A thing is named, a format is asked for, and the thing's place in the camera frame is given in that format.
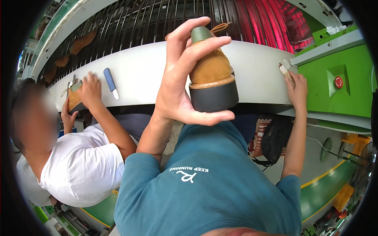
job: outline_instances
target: hand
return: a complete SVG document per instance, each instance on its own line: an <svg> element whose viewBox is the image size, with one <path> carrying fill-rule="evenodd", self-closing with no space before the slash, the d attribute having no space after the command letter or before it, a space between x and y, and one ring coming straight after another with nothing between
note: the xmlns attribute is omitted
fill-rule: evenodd
<svg viewBox="0 0 378 236"><path fill-rule="evenodd" d="M52 206L55 206L55 204L58 202L58 200L56 200L53 195L50 195L50 197L48 197L48 198L50 199Z"/></svg>
<svg viewBox="0 0 378 236"><path fill-rule="evenodd" d="M295 88L293 88L289 79L284 77L291 104L297 114L307 114L307 79L301 74L295 74L292 71L289 71L289 73L295 82Z"/></svg>
<svg viewBox="0 0 378 236"><path fill-rule="evenodd" d="M88 72L88 77L83 78L83 85L77 92L83 105L89 110L95 109L98 105L103 105L101 101L101 81L92 72Z"/></svg>
<svg viewBox="0 0 378 236"><path fill-rule="evenodd" d="M67 130L72 129L73 125L75 124L76 116L79 113L78 111L75 111L72 115L69 115L68 114L68 103L69 103L69 100L68 100L68 97L67 97L66 101L63 104L62 112L60 114L62 116L64 129L67 129Z"/></svg>
<svg viewBox="0 0 378 236"><path fill-rule="evenodd" d="M235 119L231 111L206 113L194 110L185 90L188 74L197 61L231 42L231 37L213 37L191 46L191 30L208 23L209 17L187 20L167 37L167 62L154 111L160 118L208 126Z"/></svg>

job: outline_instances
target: yellow line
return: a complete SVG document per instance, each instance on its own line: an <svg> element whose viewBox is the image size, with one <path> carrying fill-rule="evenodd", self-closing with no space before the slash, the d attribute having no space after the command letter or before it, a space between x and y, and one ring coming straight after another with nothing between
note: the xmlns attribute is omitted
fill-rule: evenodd
<svg viewBox="0 0 378 236"><path fill-rule="evenodd" d="M322 174L321 176L305 183L305 184L302 184L301 185L301 188L304 188L306 186L309 186L310 184L320 180L321 178L323 178L324 176L328 175L330 172L334 171L336 168L338 168L341 164L343 164L345 162L345 160L342 160L339 164L337 164L335 167L333 167L332 169L330 169L329 171L325 172L324 174Z"/></svg>
<svg viewBox="0 0 378 236"><path fill-rule="evenodd" d="M337 193L337 194L339 194L340 192L341 192L341 190L348 184L348 182L349 182L349 180L347 181L347 183L340 189L340 191ZM319 211L321 211L324 207L326 207L333 199L335 199L335 197L337 196L337 194L327 203L327 204L325 204L322 208L320 208L319 209ZM312 216L310 216L309 218L311 218L311 217L313 217L316 213L318 213L319 211L317 211L317 212L315 212L314 214L312 214Z"/></svg>
<svg viewBox="0 0 378 236"><path fill-rule="evenodd" d="M93 219L97 220L97 221L100 222L101 224L106 225L108 228L110 228L109 225L105 224L104 222L99 221L96 217L94 217L94 216L92 216L91 214L89 214L88 212L86 212L86 210L84 210L83 208L80 208L80 209L82 209L85 213L87 213L87 214L88 214L89 216L91 216Z"/></svg>

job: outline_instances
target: hair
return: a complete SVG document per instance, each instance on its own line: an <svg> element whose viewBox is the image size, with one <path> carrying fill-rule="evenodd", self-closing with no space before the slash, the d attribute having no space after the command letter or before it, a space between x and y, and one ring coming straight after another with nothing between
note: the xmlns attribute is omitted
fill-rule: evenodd
<svg viewBox="0 0 378 236"><path fill-rule="evenodd" d="M18 98L20 97L20 95L22 94L23 90L31 85L31 84L35 84L35 80L33 80L32 78L27 78L25 80L21 80L19 82L16 83L16 86L14 87L14 90L12 92L12 97L11 97L11 118L10 118L10 127L11 127L11 139L13 141L13 144L14 146L21 151L24 150L24 145L22 144L22 142L18 139L18 137L16 136L16 132L15 132L15 127L14 127L14 117L13 117L13 111L15 109L15 106L16 106L16 102L18 100Z"/></svg>

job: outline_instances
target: teal t-shirt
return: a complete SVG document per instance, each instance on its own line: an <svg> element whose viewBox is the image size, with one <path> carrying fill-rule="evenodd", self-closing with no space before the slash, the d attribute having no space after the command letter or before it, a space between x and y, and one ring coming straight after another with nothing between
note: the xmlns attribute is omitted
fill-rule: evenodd
<svg viewBox="0 0 378 236"><path fill-rule="evenodd" d="M293 175L273 185L231 122L185 125L162 173L150 154L126 159L114 220L122 236L200 236L231 227L298 236L300 190Z"/></svg>

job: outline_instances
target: utility knife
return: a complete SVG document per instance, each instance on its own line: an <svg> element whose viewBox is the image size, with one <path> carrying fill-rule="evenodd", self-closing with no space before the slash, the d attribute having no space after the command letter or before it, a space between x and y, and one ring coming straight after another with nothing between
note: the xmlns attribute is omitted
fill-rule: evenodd
<svg viewBox="0 0 378 236"><path fill-rule="evenodd" d="M108 83L111 93L113 94L114 98L118 100L119 99L118 92L117 92L116 85L114 83L113 76L109 68L104 69L104 76L105 76L106 82Z"/></svg>

